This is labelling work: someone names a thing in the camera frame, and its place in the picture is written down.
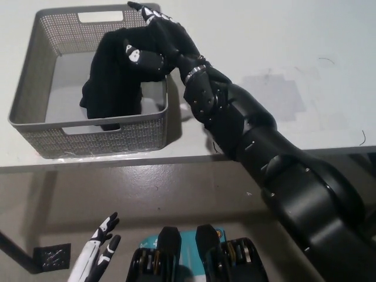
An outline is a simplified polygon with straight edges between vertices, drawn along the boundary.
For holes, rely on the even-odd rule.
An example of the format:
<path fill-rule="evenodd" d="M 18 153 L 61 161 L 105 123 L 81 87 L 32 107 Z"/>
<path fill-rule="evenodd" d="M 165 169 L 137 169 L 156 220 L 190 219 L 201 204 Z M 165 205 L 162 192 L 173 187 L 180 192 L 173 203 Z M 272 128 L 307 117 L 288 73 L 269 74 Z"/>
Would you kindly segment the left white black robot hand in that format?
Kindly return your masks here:
<path fill-rule="evenodd" d="M 68 282 L 100 281 L 121 240 L 120 235 L 111 233 L 118 223 L 118 213 L 114 212 L 100 224 L 85 243 Z"/>

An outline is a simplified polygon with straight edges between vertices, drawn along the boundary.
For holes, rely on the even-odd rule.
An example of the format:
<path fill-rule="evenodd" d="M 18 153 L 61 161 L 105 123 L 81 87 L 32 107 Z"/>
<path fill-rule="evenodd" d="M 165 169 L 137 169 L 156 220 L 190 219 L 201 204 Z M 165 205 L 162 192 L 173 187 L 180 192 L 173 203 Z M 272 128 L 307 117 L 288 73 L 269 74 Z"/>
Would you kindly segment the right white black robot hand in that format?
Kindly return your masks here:
<path fill-rule="evenodd" d="M 159 52 L 168 63 L 179 69 L 180 78 L 186 84 L 206 59 L 185 28 L 173 18 L 145 4 L 129 1 L 127 5 L 141 14 Z"/>

